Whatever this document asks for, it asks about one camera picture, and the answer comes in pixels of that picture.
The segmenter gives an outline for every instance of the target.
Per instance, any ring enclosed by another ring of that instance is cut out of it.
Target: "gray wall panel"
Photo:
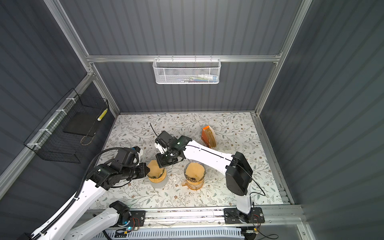
[[[383,12],[314,1],[261,114],[317,239],[382,238]]]
[[[83,93],[101,97],[93,83]],[[101,151],[114,117],[109,111],[81,163],[52,162],[35,156],[0,200],[0,237],[17,239],[50,218],[76,191],[90,160]]]
[[[68,0],[91,55],[278,54],[299,0]]]
[[[96,63],[121,112],[254,110],[273,63],[222,63],[218,84],[157,84],[151,63]]]
[[[86,72],[42,1],[1,1],[0,35],[2,173]]]

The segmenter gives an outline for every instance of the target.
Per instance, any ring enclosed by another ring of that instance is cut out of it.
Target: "patterned table surface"
[[[266,197],[252,194],[255,204],[283,203],[250,113],[119,115],[105,148],[139,146],[144,150],[142,161],[149,163],[156,159],[155,155],[158,153],[154,147],[156,136],[149,123],[157,134],[167,131],[176,138],[185,135],[200,144],[203,144],[202,128],[210,125],[216,133],[216,150],[231,154],[241,152],[250,163],[253,178],[266,193]],[[109,151],[103,154],[99,164],[114,157],[116,152]],[[185,180],[184,167],[188,162],[189,160],[185,159],[173,166],[167,166],[168,183],[161,189],[143,184],[145,179],[136,179],[121,188],[110,189],[90,209],[105,209],[116,200],[124,202],[133,209],[236,205],[235,195],[227,189],[224,175],[209,166],[205,166],[205,183],[201,189],[190,190],[187,186],[182,187],[181,183]],[[260,191],[254,182],[251,186],[252,191]]]

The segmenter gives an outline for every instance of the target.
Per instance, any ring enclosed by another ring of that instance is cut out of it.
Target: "aluminum rail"
[[[90,55],[86,57],[91,63],[125,62],[125,63],[151,63],[154,59],[161,61],[193,62],[193,61],[218,61],[221,62],[274,62],[280,60],[280,55],[248,55],[248,56],[124,56],[124,55]]]
[[[65,13],[65,10],[61,5],[60,1],[44,0],[44,2],[45,2],[45,5],[47,5],[52,16],[55,18],[57,24],[63,31],[68,42],[71,44],[73,50],[75,51],[83,67],[87,70],[87,72],[92,72],[92,73],[95,72],[97,78],[94,79],[93,83],[99,90],[101,97],[108,100],[109,108],[113,116],[116,118],[117,115],[119,115],[120,113],[119,107],[117,106],[115,100],[113,99],[113,96],[109,92],[107,86],[105,85],[105,82],[103,81],[96,67],[87,61],[86,56],[89,55],[88,51],[85,48],[84,44],[82,43],[74,26],[72,25],[68,15]]]
[[[272,72],[267,80],[267,83],[265,84],[265,87],[263,89],[259,102],[256,105],[255,112],[257,115],[260,115],[261,111],[263,110],[263,107],[269,96],[269,93],[271,92],[272,87],[275,84],[277,77],[279,76],[280,70],[288,56],[288,53],[292,47],[293,41],[295,40],[296,35],[299,32],[300,26],[303,23],[304,17],[308,12],[308,9],[310,8],[311,3],[312,3],[312,0],[303,0],[300,4],[299,10],[296,13],[295,19],[291,25],[287,38],[281,49],[281,57],[280,57],[281,59],[276,64],[276,66],[272,69]]]
[[[232,207],[176,207],[155,209],[131,209],[144,210],[144,228],[180,228],[180,227],[244,227],[249,224],[225,224],[224,208]],[[306,218],[300,205],[257,205],[263,210],[265,223],[263,225],[297,225],[306,224]],[[103,210],[87,210],[74,225],[79,226],[93,214],[99,214]]]

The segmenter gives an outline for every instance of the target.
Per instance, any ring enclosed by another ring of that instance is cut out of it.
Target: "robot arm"
[[[205,147],[189,137],[179,139],[162,131],[155,140],[160,153],[156,155],[160,167],[179,162],[178,157],[201,162],[225,176],[227,188],[235,194],[240,219],[248,222],[251,211],[250,182],[253,170],[240,152],[234,155]]]

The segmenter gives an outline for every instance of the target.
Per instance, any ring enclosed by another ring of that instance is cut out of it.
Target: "zip tie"
[[[27,146],[29,145],[32,145],[32,146],[36,146],[38,149],[40,149],[40,143],[27,143]]]
[[[46,128],[46,129],[39,129],[39,131],[46,131],[47,133],[49,133],[50,135],[52,135],[51,131],[49,131],[48,128]]]
[[[61,112],[63,112],[65,115],[67,115],[67,113],[65,112],[64,109],[58,109],[58,110],[56,110],[56,111],[61,111]]]
[[[66,99],[71,99],[73,100],[74,103],[76,103],[75,98],[66,98]]]

